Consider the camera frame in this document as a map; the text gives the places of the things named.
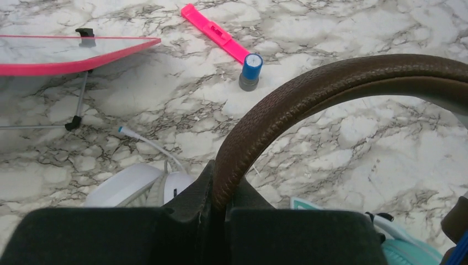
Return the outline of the white grey over-ear headphones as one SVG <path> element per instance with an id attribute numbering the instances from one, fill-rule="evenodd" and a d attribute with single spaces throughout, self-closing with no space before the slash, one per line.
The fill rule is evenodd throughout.
<path id="1" fill-rule="evenodd" d="M 119 133 L 141 140 L 174 161 L 177 171 L 169 171 L 145 163 L 127 167 L 110 177 L 92 191 L 83 206 L 86 208 L 161 207 L 188 188 L 195 178 L 187 174 L 183 165 L 172 154 L 140 134 L 121 126 Z"/>

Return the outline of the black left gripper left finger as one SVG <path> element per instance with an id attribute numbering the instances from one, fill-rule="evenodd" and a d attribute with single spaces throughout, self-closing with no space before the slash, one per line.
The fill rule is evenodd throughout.
<path id="1" fill-rule="evenodd" d="M 149 208 L 42 208 L 27 214 L 2 264 L 209 264 L 214 162 L 168 204 Z"/>

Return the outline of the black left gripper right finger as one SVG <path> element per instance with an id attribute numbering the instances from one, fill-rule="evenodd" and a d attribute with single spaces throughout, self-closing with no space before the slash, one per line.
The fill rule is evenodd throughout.
<path id="1" fill-rule="evenodd" d="M 364 214 L 275 209 L 246 180 L 229 206 L 230 264 L 387 264 Z"/>

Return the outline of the brown over-ear headphones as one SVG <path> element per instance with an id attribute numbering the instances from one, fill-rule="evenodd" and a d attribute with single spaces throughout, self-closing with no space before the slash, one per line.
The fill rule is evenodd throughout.
<path id="1" fill-rule="evenodd" d="M 285 83 L 255 105 L 221 145 L 213 172 L 214 212 L 230 212 L 246 172 L 287 129 L 334 105 L 386 95 L 413 96 L 467 112 L 467 64 L 428 55 L 378 55 L 324 65 Z M 465 197 L 443 219 L 442 229 L 456 246 L 467 231 Z"/>

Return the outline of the teal cat-ear headphones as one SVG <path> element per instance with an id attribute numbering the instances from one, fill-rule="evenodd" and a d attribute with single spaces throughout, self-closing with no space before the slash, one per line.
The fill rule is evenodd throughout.
<path id="1" fill-rule="evenodd" d="M 416 239 L 393 222 L 394 218 L 388 213 L 382 214 L 391 220 L 394 238 L 387 239 L 381 244 L 382 251 L 388 264 L 440 264 L 443 255 L 434 247 Z"/>

